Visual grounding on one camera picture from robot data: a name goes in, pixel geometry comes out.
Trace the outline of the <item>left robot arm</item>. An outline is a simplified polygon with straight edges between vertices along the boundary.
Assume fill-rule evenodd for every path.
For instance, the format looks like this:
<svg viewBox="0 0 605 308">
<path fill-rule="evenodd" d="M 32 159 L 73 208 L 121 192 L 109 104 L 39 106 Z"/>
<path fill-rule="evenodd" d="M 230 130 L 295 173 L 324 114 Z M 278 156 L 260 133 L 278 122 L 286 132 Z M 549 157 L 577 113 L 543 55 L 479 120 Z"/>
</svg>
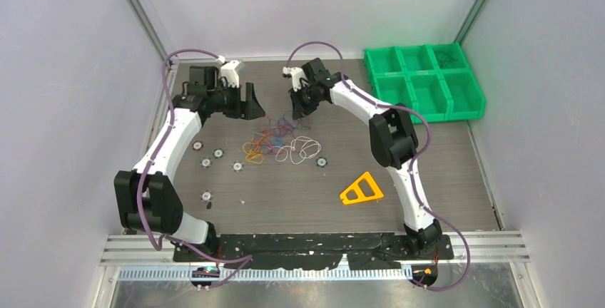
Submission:
<svg viewBox="0 0 605 308">
<path fill-rule="evenodd" d="M 120 170 L 115 176 L 118 214 L 124 228 L 157 232 L 189 243 L 202 261 L 218 254 L 214 225 L 185 212 L 172 182 L 186 149 L 214 113 L 243 120 L 265 115 L 254 85 L 240 85 L 242 67 L 242 61 L 233 60 L 219 67 L 190 68 L 189 79 L 172 99 L 150 150 L 132 170 Z"/>
</svg>

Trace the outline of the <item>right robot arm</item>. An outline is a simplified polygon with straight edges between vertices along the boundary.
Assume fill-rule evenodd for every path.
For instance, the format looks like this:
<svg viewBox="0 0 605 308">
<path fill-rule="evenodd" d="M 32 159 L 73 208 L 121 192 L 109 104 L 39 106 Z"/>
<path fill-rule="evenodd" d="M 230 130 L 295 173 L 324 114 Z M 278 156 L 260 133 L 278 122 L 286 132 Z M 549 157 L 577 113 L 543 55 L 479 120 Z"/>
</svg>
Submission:
<svg viewBox="0 0 605 308">
<path fill-rule="evenodd" d="M 367 124 L 370 150 L 390 174 L 404 214 L 407 249 L 416 258 L 435 250 L 442 228 L 432 213 L 417 165 L 421 151 L 412 111 L 402 104 L 381 101 L 356 86 L 342 73 L 331 73 L 319 58 L 301 67 L 283 67 L 290 79 L 293 118 L 315 112 L 322 102 L 339 106 Z"/>
</svg>

